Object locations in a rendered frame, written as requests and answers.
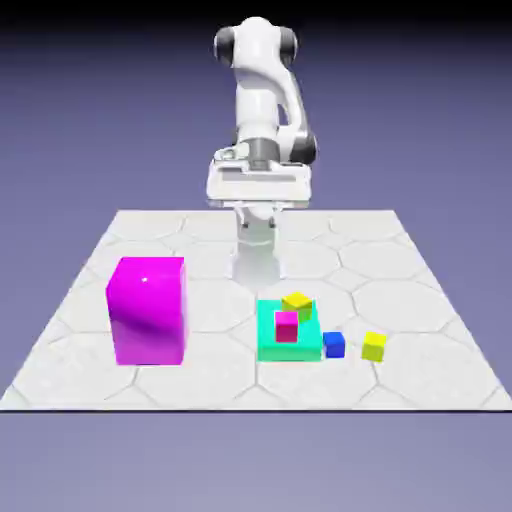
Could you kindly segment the small pink cube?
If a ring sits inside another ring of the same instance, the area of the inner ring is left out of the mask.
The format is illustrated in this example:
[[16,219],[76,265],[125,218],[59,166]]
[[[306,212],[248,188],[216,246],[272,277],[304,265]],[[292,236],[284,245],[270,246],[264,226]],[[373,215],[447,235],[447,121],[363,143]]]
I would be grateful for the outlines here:
[[277,343],[296,343],[299,316],[297,311],[276,311],[274,315],[275,340]]

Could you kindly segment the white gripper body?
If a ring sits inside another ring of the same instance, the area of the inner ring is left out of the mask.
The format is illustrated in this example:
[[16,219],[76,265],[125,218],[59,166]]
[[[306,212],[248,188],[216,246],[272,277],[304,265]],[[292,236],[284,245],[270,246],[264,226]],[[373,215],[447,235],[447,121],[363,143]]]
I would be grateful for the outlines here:
[[206,195],[216,207],[271,204],[302,208],[312,196],[311,177],[307,165],[271,162],[269,170],[254,171],[247,160],[213,160]]

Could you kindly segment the large teal box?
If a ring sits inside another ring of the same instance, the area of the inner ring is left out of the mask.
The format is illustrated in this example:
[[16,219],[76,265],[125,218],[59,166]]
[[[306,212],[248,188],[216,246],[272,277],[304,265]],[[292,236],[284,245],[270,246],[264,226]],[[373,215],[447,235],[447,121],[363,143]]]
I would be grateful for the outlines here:
[[279,300],[257,301],[257,359],[260,362],[320,361],[323,354],[323,338],[316,301],[313,300],[312,318],[299,323],[296,343],[276,342],[274,324],[276,311],[282,311]]

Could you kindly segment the small blue cube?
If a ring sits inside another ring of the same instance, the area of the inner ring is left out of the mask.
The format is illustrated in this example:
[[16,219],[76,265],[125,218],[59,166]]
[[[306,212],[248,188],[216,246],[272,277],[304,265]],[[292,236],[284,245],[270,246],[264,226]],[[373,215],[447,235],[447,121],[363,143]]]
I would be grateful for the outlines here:
[[323,345],[326,358],[344,358],[346,341],[340,331],[323,333]]

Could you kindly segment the large magenta box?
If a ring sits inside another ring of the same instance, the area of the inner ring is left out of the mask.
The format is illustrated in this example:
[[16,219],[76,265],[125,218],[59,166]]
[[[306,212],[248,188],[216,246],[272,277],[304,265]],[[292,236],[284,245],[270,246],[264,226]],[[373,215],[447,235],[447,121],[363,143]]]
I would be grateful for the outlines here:
[[182,257],[123,257],[106,287],[116,362],[175,366],[187,338]]

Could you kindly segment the small yellow cube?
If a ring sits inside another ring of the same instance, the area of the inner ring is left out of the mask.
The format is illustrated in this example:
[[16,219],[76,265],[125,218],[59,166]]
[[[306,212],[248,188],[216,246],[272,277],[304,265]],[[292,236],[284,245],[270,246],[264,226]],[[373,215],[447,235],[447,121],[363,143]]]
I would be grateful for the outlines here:
[[382,362],[387,336],[368,331],[363,339],[361,358],[372,362]]
[[293,292],[281,299],[283,311],[296,312],[298,322],[303,323],[312,318],[313,300],[302,292]]

